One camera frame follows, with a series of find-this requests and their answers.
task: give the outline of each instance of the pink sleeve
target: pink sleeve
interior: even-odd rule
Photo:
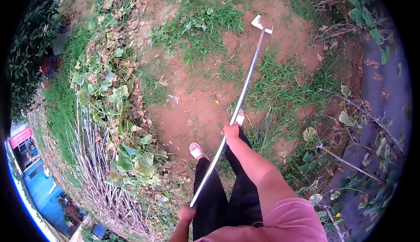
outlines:
[[[321,242],[327,237],[311,203],[303,198],[279,200],[263,217],[264,226],[278,227],[295,234],[302,241]]]

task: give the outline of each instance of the metal hoe handle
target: metal hoe handle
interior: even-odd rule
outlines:
[[[247,92],[249,82],[251,81],[252,73],[254,72],[255,62],[257,61],[257,58],[258,58],[258,53],[260,51],[261,41],[263,40],[264,32],[265,32],[265,27],[262,29],[262,32],[261,32],[261,35],[260,35],[260,40],[258,41],[257,48],[255,49],[254,56],[252,57],[252,61],[251,61],[251,64],[249,66],[247,78],[244,82],[244,87],[242,88],[242,92],[241,92],[241,95],[239,96],[238,103],[236,104],[235,111],[232,114],[232,118],[231,118],[231,121],[229,123],[230,125],[234,124],[234,122],[236,120],[236,117],[238,116],[239,110],[241,109],[242,103],[244,102],[245,94]],[[207,184],[207,181],[210,178],[210,175],[211,175],[214,167],[216,166],[217,162],[219,161],[220,155],[222,154],[223,150],[225,149],[225,144],[226,144],[226,137],[223,136],[223,139],[222,139],[222,142],[220,143],[219,149],[217,150],[216,155],[213,157],[213,159],[210,163],[210,166],[207,169],[207,172],[204,175],[203,180],[200,183],[200,186],[198,186],[197,191],[195,192],[194,197],[192,198],[191,203],[189,204],[190,208],[194,207],[195,203],[197,202],[198,196],[200,195],[201,191],[203,190],[203,188]]]

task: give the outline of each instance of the pink shirt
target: pink shirt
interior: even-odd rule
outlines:
[[[326,242],[327,236],[311,203],[303,198],[279,200],[267,215],[264,226],[225,226],[196,242]]]

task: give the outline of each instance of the shrub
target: shrub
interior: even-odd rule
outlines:
[[[26,113],[34,101],[41,81],[38,71],[47,49],[56,37],[58,0],[34,0],[17,28],[8,57],[8,75],[12,87],[12,118]]]

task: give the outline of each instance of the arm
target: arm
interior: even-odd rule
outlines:
[[[277,201],[287,197],[297,197],[296,192],[289,187],[277,168],[239,138],[237,123],[231,126],[225,125],[222,133],[226,136],[229,148],[238,158],[245,173],[257,187],[263,217]]]
[[[188,242],[189,224],[195,216],[195,209],[183,205],[178,212],[179,222],[169,242]]]

